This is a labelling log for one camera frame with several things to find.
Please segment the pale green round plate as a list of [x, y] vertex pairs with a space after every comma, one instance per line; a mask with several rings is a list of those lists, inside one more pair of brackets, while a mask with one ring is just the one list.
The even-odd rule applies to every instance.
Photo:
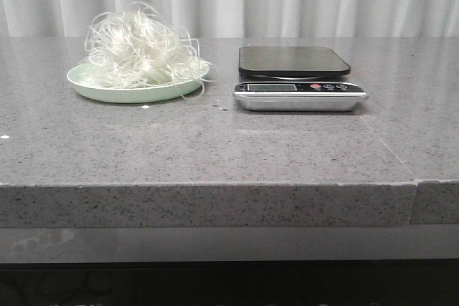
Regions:
[[197, 80], [190, 78], [173, 85], [161, 85], [153, 87], [115, 89], [97, 87], [90, 85], [90, 65], [80, 64], [73, 67], [67, 73], [67, 79], [72, 84], [75, 91], [83, 97], [91, 100], [111, 103], [145, 103], [170, 100], [189, 94], [200, 88], [201, 81], [209, 71], [209, 66], [201, 68]]

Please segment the white vermicelli noodle bundle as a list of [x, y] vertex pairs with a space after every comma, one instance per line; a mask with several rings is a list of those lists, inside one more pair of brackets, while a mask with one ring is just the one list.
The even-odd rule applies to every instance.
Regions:
[[97, 15], [88, 27], [85, 51], [84, 81], [103, 89], [177, 89], [181, 82], [195, 82], [204, 89], [214, 66], [202, 59], [198, 39], [183, 26], [166, 23], [144, 1]]

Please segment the black silver kitchen scale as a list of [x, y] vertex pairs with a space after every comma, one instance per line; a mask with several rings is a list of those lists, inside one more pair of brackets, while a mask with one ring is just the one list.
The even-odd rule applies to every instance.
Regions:
[[238, 69], [233, 97], [246, 110], [347, 112], [368, 98], [339, 79], [351, 67], [326, 47], [241, 47]]

